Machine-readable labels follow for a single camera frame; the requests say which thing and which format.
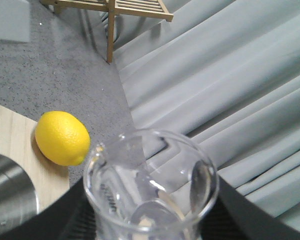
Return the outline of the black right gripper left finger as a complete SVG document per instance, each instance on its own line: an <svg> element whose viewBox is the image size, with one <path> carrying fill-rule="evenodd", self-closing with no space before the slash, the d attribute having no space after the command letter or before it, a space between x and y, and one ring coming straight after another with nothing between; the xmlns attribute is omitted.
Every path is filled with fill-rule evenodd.
<svg viewBox="0 0 300 240"><path fill-rule="evenodd" d="M96 222L81 178L60 199L0 240L95 240Z"/></svg>

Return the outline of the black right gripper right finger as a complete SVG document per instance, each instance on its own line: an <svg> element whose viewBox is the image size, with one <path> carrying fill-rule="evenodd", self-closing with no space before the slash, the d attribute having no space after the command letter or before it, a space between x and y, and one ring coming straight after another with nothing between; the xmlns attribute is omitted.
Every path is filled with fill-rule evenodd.
<svg viewBox="0 0 300 240"><path fill-rule="evenodd" d="M203 240L300 240L300 232L270 216L219 179L217 201L200 222Z"/></svg>

